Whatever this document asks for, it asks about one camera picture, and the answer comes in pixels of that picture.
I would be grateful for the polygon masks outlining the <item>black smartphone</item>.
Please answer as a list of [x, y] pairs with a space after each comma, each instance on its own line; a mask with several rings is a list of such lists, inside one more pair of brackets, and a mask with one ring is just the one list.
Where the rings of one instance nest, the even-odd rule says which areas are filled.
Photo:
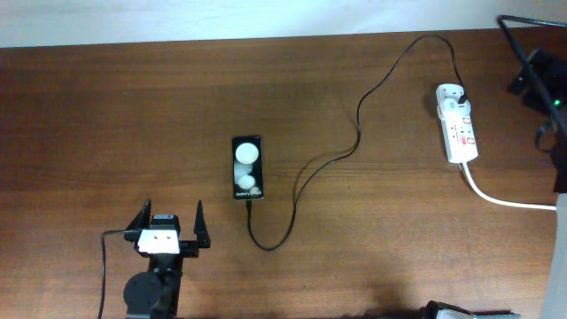
[[232, 138], [233, 198], [264, 198], [262, 147], [260, 136]]

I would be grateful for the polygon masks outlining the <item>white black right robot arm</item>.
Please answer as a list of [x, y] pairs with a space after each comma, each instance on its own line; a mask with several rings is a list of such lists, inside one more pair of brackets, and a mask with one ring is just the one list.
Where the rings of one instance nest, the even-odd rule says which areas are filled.
[[[508, 91], [520, 96], [523, 103], [547, 116], [543, 94], [535, 88], [533, 79], [539, 77], [544, 89], [563, 119], [566, 118], [566, 61], [544, 51], [533, 51], [508, 86]], [[534, 137], [534, 146], [540, 148], [540, 139], [548, 131], [555, 137], [555, 144], [543, 152], [548, 154], [556, 171], [553, 205], [528, 204], [497, 199], [484, 193], [476, 185], [469, 163], [478, 157], [477, 139], [471, 122], [471, 104], [462, 84], [442, 83], [435, 89], [436, 111], [439, 117], [447, 161], [458, 166], [464, 181], [483, 200], [499, 206], [541, 210], [555, 215], [553, 254], [548, 283], [544, 294], [540, 317], [564, 318], [566, 316], [566, 134], [552, 121], [541, 126]]]

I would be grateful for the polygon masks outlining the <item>white USB charger plug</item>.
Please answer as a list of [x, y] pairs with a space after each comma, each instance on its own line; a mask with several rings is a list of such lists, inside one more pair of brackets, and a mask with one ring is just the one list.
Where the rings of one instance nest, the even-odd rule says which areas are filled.
[[452, 116], [470, 115], [470, 102], [464, 88], [457, 84], [445, 83], [437, 87], [437, 112], [442, 121]]

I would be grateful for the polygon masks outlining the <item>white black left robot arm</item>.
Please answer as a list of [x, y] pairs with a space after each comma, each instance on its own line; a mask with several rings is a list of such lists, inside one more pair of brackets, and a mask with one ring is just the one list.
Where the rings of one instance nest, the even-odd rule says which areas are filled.
[[147, 200], [126, 228], [124, 238], [135, 251], [149, 260], [148, 269], [126, 283], [123, 299], [127, 318], [171, 319], [177, 308], [183, 261], [197, 258], [201, 249], [211, 246], [203, 206], [197, 203], [193, 240], [181, 240], [181, 225], [175, 214], [152, 214]]

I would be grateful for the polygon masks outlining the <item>white power strip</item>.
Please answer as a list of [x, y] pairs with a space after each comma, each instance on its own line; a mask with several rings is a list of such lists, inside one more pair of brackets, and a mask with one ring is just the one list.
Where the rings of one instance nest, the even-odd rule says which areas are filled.
[[478, 157], [470, 116], [449, 114], [441, 121], [441, 127], [449, 163], [466, 163]]

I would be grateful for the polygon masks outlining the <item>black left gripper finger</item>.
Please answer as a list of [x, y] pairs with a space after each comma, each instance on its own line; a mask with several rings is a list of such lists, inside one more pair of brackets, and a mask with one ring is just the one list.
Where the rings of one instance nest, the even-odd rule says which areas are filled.
[[209, 236], [202, 201], [199, 200], [197, 203], [195, 223], [194, 223], [194, 234], [196, 236], [199, 248], [210, 248], [211, 238]]
[[129, 242], [137, 242], [142, 230], [147, 229], [151, 219], [151, 200], [145, 200], [139, 213], [125, 228], [124, 239]]

